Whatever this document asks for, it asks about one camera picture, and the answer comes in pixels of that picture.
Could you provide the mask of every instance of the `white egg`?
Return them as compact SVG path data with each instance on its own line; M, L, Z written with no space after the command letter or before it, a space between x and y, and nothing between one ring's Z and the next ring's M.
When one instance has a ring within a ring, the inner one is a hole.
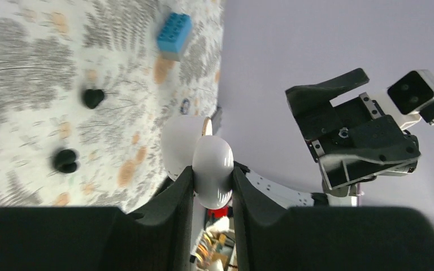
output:
M200 204L207 209L223 208L232 196L233 154L229 144L214 135L199 139L192 170Z

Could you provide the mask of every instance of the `blue lego brick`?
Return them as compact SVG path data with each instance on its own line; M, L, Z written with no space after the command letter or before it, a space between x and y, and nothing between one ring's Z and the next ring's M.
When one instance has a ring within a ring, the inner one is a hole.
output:
M171 13L157 37L159 50L179 53L191 30L192 22L189 15Z
M192 31L187 36L187 39L185 40L184 45L182 46L182 50L180 50L180 52L174 53L168 51L160 51L160 55L165 59L180 62L184 57L185 48L187 48L191 39L192 39Z

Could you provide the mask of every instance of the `black heart-shaped object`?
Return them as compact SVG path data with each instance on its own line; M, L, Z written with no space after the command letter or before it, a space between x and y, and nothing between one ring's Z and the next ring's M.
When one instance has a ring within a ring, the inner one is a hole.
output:
M72 173L78 168L76 160L77 153L74 150L61 150L53 157L53 167L61 173Z
M83 93L83 101L89 109L96 108L106 97L102 89L86 89Z

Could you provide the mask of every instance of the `patterned tablecloth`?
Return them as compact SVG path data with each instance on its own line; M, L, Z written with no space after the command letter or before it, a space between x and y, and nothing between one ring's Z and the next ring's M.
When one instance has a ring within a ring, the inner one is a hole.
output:
M225 0L0 0L0 206L146 203L166 174L160 130L216 108ZM159 56L171 12L189 14L183 60ZM94 110L83 89L103 89ZM79 153L58 173L59 148Z

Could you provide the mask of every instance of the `metal screw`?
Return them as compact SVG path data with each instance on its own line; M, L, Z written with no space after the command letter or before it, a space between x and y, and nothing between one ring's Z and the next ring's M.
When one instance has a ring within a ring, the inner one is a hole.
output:
M338 136L341 138L348 138L349 137L349 129L347 129L347 127L343 127L338 132Z

